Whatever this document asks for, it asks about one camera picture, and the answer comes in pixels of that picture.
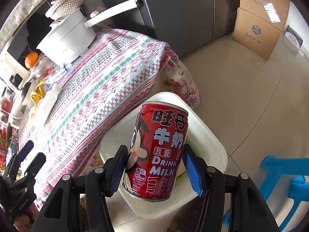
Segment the person left hand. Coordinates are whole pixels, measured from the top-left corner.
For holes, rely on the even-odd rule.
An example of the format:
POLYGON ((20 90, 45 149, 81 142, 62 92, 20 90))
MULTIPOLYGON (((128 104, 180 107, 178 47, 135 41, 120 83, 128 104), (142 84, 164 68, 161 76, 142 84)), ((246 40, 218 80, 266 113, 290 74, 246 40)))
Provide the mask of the person left hand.
POLYGON ((30 223, 29 217, 26 215, 16 217, 14 226, 19 232, 30 232, 32 229, 32 224, 30 223))

